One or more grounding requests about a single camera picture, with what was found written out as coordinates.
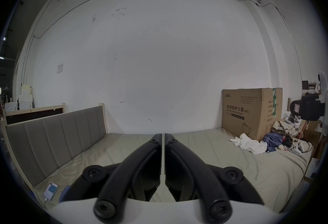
white cloth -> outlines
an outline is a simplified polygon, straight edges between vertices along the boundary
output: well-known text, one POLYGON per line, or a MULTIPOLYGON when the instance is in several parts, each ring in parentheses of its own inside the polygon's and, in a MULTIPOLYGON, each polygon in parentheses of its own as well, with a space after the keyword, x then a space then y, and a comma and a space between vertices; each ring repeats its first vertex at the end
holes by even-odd
POLYGON ((254 155, 259 155, 267 150, 267 143, 264 141, 252 140, 246 134, 242 133, 239 137, 235 137, 234 139, 229 139, 231 142, 234 142, 236 147, 240 147, 241 149, 248 150, 252 152, 254 155))

paper notice on wall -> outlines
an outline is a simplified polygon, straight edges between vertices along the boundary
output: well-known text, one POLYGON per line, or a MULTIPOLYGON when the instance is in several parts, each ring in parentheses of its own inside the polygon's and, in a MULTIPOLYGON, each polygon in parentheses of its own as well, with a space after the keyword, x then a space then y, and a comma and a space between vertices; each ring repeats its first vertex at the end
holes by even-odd
POLYGON ((57 74, 61 73, 63 71, 63 66, 64 64, 60 64, 59 66, 57 66, 57 74))

cardboard box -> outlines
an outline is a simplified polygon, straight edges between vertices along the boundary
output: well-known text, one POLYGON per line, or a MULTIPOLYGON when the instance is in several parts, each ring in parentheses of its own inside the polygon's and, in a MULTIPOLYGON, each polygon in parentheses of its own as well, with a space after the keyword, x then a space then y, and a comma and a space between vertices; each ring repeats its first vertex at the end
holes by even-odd
POLYGON ((316 153, 317 156, 319 156, 319 158, 321 156, 321 154, 317 152, 317 147, 320 142, 320 137, 321 137, 321 132, 307 130, 307 129, 303 131, 303 140, 308 141, 313 145, 313 152, 311 158, 314 157, 316 153))
POLYGON ((262 141, 281 119, 282 88, 223 90, 222 127, 262 141))

mattress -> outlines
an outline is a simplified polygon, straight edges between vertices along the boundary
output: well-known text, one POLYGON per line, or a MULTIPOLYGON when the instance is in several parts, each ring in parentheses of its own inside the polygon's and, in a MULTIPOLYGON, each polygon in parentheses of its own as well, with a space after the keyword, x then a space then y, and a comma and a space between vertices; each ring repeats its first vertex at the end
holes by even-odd
MULTIPOLYGON (((265 206, 275 212, 279 212, 289 200, 302 180, 311 157, 311 152, 298 155, 289 150, 253 155, 229 141, 235 136, 223 128, 173 134, 173 136, 190 148, 206 164, 241 169, 262 197, 265 206)), ((122 162, 152 137, 153 135, 107 134, 90 149, 82 152, 36 185, 33 192, 44 208, 50 209, 58 204, 63 189, 71 185, 82 174, 84 168, 92 164, 106 166, 122 162), (44 202, 43 192, 51 181, 58 184, 59 188, 52 201, 44 202)), ((305 149, 309 147, 306 142, 303 142, 303 145, 305 149)), ((174 202, 165 186, 164 166, 162 166, 161 185, 151 201, 174 202)))

upholstered headboard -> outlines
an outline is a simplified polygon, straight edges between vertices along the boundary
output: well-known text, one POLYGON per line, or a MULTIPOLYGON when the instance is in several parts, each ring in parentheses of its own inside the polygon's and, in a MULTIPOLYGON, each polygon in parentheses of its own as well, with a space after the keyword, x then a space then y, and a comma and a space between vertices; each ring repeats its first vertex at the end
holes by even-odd
POLYGON ((19 166, 35 186, 102 139, 106 126, 98 106, 11 124, 6 132, 19 166))

